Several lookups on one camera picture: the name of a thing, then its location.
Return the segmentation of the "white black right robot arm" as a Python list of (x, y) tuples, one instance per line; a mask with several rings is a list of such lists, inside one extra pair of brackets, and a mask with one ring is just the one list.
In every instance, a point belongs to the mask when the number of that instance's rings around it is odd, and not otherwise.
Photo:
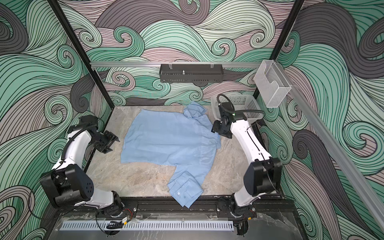
[(232, 120), (231, 117), (224, 116), (214, 121), (212, 132), (228, 139), (235, 137), (249, 164), (243, 176), (243, 186), (233, 194), (230, 203), (231, 214), (239, 218), (245, 215), (246, 209), (254, 201), (264, 195), (278, 193), (282, 163), (263, 147), (246, 119)]

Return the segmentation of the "light blue long sleeve shirt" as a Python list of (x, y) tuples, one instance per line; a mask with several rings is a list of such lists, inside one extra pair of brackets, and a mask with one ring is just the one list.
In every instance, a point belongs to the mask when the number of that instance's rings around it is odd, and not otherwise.
[(190, 208), (203, 193), (202, 184), (221, 148), (221, 137), (212, 132), (206, 112), (195, 102), (183, 113), (141, 110), (125, 136), (121, 162), (175, 167), (169, 193)]

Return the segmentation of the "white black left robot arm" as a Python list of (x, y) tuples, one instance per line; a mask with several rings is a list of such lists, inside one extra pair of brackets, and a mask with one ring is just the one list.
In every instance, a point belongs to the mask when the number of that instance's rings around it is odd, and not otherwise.
[(111, 218), (122, 214), (124, 205), (118, 193), (96, 188), (81, 167), (89, 145), (107, 154), (117, 140), (118, 137), (113, 133), (99, 131), (98, 118), (93, 115), (80, 117), (78, 124), (69, 127), (60, 158), (52, 170), (40, 178), (40, 184), (53, 208), (92, 207)]

